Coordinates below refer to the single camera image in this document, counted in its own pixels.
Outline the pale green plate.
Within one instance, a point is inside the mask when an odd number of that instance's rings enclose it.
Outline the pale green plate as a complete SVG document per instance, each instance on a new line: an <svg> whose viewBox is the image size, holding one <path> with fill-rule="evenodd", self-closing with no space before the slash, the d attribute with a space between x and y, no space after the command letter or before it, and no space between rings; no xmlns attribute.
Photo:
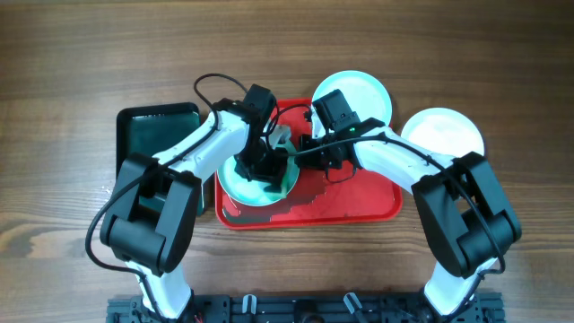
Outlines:
<svg viewBox="0 0 574 323"><path fill-rule="evenodd" d="M264 139L259 143L266 144ZM287 153L295 153L296 149L291 142L290 135L271 135L270 143L274 144L274 148L283 147ZM247 181L243 179L235 170L236 162L234 156L228 158L224 164L217 170L218 179L222 185L223 190L229 197L235 201L247 206L267 206L285 199L294 188L297 179L300 175L300 169L295 164L293 157L288 157L287 169L283 179L286 180L287 196L282 199L271 198L264 192L264 187L269 183L261 181Z"/></svg>

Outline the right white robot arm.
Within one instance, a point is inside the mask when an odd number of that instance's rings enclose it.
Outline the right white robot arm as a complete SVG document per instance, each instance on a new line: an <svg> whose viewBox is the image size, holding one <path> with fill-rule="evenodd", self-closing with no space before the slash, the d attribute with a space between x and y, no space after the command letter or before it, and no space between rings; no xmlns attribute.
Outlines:
<svg viewBox="0 0 574 323"><path fill-rule="evenodd" d="M504 255L521 238L521 224L508 197L479 153L434 153L369 118L348 127L329 127L319 139L304 135L295 159L321 170L338 169L348 161L413 195L437 260L423 293L445 322L465 310L486 275L505 271Z"/></svg>

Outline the white ridged plate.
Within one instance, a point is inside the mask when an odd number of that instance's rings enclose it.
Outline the white ridged plate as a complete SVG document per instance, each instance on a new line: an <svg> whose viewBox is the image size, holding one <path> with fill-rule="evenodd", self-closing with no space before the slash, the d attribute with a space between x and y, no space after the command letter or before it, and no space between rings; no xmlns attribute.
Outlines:
<svg viewBox="0 0 574 323"><path fill-rule="evenodd" d="M467 116L447 108L429 108L410 117L401 137L435 153L462 157L485 155L483 136Z"/></svg>

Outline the green yellow sponge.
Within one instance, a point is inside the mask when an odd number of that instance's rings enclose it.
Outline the green yellow sponge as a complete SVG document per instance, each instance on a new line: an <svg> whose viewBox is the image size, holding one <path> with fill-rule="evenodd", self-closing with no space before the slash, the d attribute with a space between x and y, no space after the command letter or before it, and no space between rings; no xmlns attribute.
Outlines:
<svg viewBox="0 0 574 323"><path fill-rule="evenodd" d="M264 187L264 192L271 198L282 199L287 196L286 180L276 181Z"/></svg>

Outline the pale blue plate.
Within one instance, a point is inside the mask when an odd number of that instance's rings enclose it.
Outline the pale blue plate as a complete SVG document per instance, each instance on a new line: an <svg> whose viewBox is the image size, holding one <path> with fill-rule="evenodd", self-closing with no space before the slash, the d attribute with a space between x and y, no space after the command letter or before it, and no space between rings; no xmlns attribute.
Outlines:
<svg viewBox="0 0 574 323"><path fill-rule="evenodd" d="M356 70L331 74L316 88L311 101L340 90L360 121L376 118L387 126L392 118L392 102L385 86L374 76Z"/></svg>

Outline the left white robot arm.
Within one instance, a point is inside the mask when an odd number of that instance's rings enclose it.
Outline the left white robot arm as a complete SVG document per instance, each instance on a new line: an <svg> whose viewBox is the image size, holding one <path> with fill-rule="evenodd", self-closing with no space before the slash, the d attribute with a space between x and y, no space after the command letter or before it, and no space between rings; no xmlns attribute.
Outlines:
<svg viewBox="0 0 574 323"><path fill-rule="evenodd" d="M180 262L192 239L204 183L229 159L256 190L279 195L287 168L280 141L287 138L270 119L271 99L221 100L196 131L154 156L133 153L117 175L110 200L89 231L125 262L142 295L124 307L109 303L109 322L193 322L194 292ZM277 134L279 141L271 140Z"/></svg>

